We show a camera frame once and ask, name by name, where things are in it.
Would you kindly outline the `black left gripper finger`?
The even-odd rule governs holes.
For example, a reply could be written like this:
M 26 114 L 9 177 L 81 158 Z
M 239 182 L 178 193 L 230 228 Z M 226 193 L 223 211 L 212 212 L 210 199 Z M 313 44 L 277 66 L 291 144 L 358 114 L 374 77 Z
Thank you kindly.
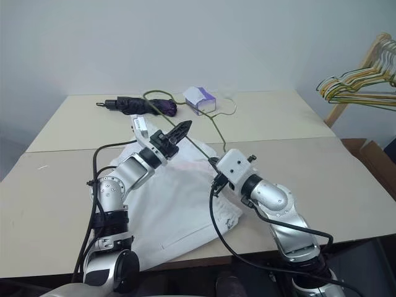
M 173 143 L 176 145 L 178 144 L 181 140 L 183 140 L 190 128 L 191 128 L 192 123 L 179 123 L 177 124 L 174 129 L 173 129 Z
M 191 128 L 192 121 L 183 121 L 177 124 L 172 130 L 168 133 L 169 138 L 185 138 Z

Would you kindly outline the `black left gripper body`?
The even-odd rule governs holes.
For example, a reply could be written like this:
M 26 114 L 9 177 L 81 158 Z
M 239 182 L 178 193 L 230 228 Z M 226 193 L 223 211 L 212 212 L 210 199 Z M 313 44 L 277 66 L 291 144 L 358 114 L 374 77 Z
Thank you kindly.
M 179 147 L 177 146 L 179 142 L 178 136 L 177 132 L 170 131 L 164 134 L 162 130 L 157 130 L 150 136 L 150 143 L 154 145 L 167 160 L 170 160 L 179 152 Z

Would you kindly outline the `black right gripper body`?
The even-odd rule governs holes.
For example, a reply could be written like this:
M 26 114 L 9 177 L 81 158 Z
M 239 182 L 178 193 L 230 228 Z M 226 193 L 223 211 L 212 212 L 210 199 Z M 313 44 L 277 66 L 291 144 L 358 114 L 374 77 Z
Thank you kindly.
M 218 197 L 222 189 L 228 184 L 228 178 L 224 174 L 217 174 L 212 182 L 213 196 Z

